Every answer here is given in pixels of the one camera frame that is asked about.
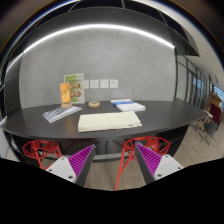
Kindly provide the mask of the gripper purple and grey right finger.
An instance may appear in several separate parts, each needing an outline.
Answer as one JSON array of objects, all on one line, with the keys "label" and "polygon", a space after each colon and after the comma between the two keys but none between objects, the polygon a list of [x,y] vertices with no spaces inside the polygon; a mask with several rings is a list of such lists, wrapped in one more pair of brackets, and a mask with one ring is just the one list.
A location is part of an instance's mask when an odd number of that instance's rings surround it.
[{"label": "gripper purple and grey right finger", "polygon": [[183,169],[183,166],[169,154],[160,155],[140,144],[135,145],[135,156],[146,184]]}]

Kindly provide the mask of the gripper purple and grey left finger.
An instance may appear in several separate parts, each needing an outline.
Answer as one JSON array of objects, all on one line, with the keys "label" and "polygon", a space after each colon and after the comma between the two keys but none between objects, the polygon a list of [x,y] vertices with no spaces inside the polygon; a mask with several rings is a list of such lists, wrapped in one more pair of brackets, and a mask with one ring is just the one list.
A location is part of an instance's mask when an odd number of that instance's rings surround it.
[{"label": "gripper purple and grey left finger", "polygon": [[47,171],[78,186],[84,186],[94,156],[95,145],[90,145],[70,157],[60,157]]}]

